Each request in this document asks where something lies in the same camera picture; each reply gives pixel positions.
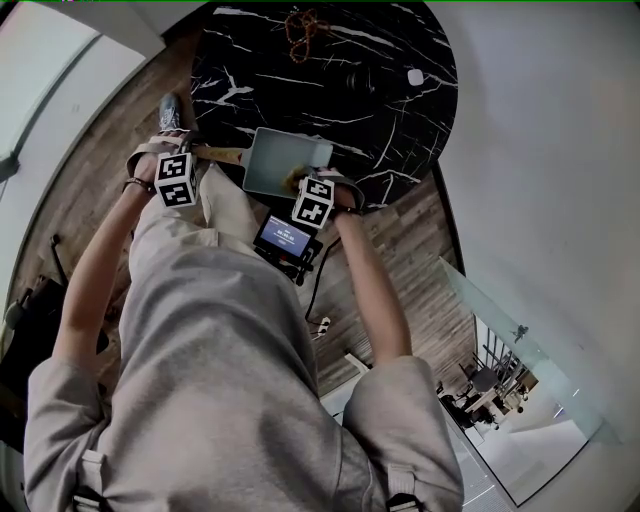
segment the black marble table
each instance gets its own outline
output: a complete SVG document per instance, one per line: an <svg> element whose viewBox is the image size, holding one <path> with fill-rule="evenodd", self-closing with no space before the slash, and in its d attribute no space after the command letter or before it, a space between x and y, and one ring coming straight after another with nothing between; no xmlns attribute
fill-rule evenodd
<svg viewBox="0 0 640 512"><path fill-rule="evenodd" d="M298 7L331 27L311 39L303 64L291 59L285 34L293 4L203 14L191 81L200 131L224 147L249 147L260 126L331 141L331 166L362 188L366 211L383 208L420 183L451 132L458 80L447 37L423 3ZM409 70L422 83L410 84ZM241 183L242 170L222 167Z"/></svg>

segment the black and white marker cube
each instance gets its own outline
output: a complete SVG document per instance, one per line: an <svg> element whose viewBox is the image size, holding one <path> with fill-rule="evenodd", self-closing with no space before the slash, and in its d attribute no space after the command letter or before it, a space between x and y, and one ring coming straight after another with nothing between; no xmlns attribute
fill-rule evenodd
<svg viewBox="0 0 640 512"><path fill-rule="evenodd" d="M309 177L300 180L300 194L291 218L300 224L321 229L333 207L333 185L332 181Z"/></svg>
<svg viewBox="0 0 640 512"><path fill-rule="evenodd" d="M167 208L193 206L197 201L197 180L191 153L163 153L156 167L156 192Z"/></svg>

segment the small screen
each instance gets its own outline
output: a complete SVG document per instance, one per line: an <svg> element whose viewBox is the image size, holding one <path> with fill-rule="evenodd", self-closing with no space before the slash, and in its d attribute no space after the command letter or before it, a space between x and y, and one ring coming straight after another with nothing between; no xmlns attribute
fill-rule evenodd
<svg viewBox="0 0 640 512"><path fill-rule="evenodd" d="M277 245L293 256L301 256L309 243L310 235L295 228L277 217L269 217L260 238Z"/></svg>

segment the wooden handle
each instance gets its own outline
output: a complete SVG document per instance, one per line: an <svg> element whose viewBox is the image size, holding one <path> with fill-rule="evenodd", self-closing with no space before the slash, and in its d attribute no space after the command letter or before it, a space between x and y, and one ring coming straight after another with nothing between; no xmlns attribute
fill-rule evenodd
<svg viewBox="0 0 640 512"><path fill-rule="evenodd" d="M210 148L209 146L195 146L193 152L198 158L205 160L215 160L233 165L240 165L242 159L242 148Z"/></svg>

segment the bracelet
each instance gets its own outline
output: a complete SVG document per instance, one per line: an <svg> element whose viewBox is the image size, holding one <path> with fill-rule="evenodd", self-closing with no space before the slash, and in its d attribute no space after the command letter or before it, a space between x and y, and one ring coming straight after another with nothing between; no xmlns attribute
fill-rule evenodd
<svg viewBox="0 0 640 512"><path fill-rule="evenodd" d="M156 188L153 185L153 183L149 183L148 181L144 181L136 177L129 178L127 181L125 181L124 186L122 187L122 191L124 192L124 190L132 183L135 183L136 185L140 185L143 189L145 189L145 191L149 195L153 196L156 193Z"/></svg>

